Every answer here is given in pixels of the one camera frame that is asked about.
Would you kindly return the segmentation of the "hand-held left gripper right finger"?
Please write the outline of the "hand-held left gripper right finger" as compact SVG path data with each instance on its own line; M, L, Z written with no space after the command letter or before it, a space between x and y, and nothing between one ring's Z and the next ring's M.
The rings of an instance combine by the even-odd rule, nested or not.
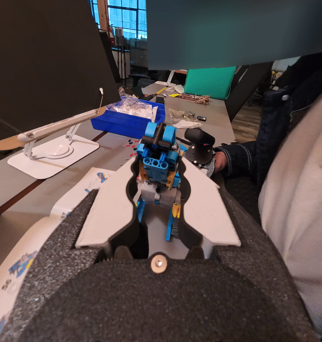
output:
M178 224L180 241L190 250L201 247L210 257L215 246L240 249L241 241L219 193L219 186L185 157L178 173L183 197Z

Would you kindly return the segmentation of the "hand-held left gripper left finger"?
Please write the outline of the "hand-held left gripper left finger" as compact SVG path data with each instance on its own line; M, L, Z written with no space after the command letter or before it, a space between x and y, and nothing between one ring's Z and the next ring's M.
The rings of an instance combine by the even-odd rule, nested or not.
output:
M139 161L129 159L98 191L75 243L82 247L102 247L113 253L118 246L131 247L139 236L139 222L134 197L137 194Z

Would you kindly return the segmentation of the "tracked brick robot model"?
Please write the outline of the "tracked brick robot model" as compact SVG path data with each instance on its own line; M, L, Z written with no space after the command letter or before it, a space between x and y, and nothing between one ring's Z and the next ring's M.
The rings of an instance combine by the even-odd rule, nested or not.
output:
M170 190L167 186L143 181L139 177L137 181L138 193L135 198L138 220L142 222L142 216L146 204L167 208L169 210L166 240L170 241L172 237L179 238L179 219L181 212L181 193L177 187Z

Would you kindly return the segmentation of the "pile of small brick parts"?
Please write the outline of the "pile of small brick parts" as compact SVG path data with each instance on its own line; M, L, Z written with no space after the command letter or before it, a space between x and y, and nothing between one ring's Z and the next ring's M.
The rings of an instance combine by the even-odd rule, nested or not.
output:
M120 166L124 165L130 158L137 155L136 152L139 142L139 139L129 138L126 142L123 143L120 153Z

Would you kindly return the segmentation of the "white desk lamp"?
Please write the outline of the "white desk lamp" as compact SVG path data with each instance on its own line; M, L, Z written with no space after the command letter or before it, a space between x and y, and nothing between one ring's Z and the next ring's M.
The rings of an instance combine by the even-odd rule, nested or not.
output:
M99 148L76 135L82 122L98 117L106 106L0 140L0 150L23 146L7 162L35 179L47 179Z

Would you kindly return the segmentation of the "person's right hand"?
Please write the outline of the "person's right hand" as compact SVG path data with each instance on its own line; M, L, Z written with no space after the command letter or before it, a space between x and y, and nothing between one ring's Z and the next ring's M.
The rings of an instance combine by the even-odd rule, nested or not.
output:
M224 152L216 152L214 158L214 173L217 173L227 166L227 157L225 156Z

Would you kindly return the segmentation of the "white crumpled paper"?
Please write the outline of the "white crumpled paper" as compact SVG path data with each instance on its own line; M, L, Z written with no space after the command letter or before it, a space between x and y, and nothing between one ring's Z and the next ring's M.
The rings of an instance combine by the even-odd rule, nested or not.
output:
M177 129L194 129L194 128L200 128L202 125L203 124L201 122L180 120L176 124L173 124L173 127Z

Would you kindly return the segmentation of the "clear bag of metal parts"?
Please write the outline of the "clear bag of metal parts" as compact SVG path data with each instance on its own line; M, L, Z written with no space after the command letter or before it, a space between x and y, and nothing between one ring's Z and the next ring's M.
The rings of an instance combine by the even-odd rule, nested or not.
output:
M175 123L180 122L181 120L196 121L196 114L191 111L180 111L169 108L168 112L171 120Z

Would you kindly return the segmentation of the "wooden model kit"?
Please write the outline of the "wooden model kit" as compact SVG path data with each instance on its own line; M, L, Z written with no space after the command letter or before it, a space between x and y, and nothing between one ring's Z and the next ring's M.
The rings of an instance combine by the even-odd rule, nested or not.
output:
M196 104L203 104L203 105L208 105L210 101L210 96L209 95L192 95L192 94L186 94L182 93L179 96L180 99L186 100L188 102L193 102Z

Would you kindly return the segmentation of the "green file tray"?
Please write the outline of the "green file tray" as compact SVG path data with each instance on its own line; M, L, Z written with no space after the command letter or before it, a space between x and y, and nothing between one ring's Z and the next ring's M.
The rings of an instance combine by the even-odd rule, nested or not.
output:
M193 95L209 95L211 98L226 100L231 89L236 66L222 68L189 69L184 92Z

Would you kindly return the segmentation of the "crumpled clear plastic bag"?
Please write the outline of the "crumpled clear plastic bag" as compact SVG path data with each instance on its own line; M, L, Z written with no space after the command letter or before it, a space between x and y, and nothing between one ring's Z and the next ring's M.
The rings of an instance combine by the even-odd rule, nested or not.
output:
M123 87L119 88L119 94L120 101L107 105L107 110L147 118L155 122L157 106L153 108L152 105L139 100L135 95L128 94Z

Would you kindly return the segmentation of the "blue storage bin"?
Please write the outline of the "blue storage bin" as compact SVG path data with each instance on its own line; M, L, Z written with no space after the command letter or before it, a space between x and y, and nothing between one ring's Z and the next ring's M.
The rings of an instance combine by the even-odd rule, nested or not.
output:
M152 105L153 108L156 106L158 107L154 123L159 124L164 122L166 116L164 104L146 100L142 101ZM151 122L151 119L114 112L107 109L102 115L91 119L91 124L96 130L139 139L144 135L149 122Z

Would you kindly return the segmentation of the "person's white shirt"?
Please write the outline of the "person's white shirt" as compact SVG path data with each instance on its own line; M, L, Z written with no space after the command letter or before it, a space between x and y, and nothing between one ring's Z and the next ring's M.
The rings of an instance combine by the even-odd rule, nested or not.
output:
M322 334L322 95L284 140L258 205L262 227Z

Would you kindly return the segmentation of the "open instruction booklet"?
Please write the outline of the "open instruction booklet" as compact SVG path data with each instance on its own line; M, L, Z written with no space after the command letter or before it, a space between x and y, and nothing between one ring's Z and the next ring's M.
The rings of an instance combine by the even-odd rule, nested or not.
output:
M0 334L9 318L22 282L49 235L57 224L93 189L101 187L102 183L115 171L92 167L86 175L53 206L49 216L46 216L23 235L0 265Z

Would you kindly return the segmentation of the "black partition panel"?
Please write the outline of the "black partition panel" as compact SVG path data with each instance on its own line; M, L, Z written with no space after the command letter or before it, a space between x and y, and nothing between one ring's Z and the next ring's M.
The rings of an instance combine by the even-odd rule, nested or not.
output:
M0 0L0 140L120 99L85 0Z

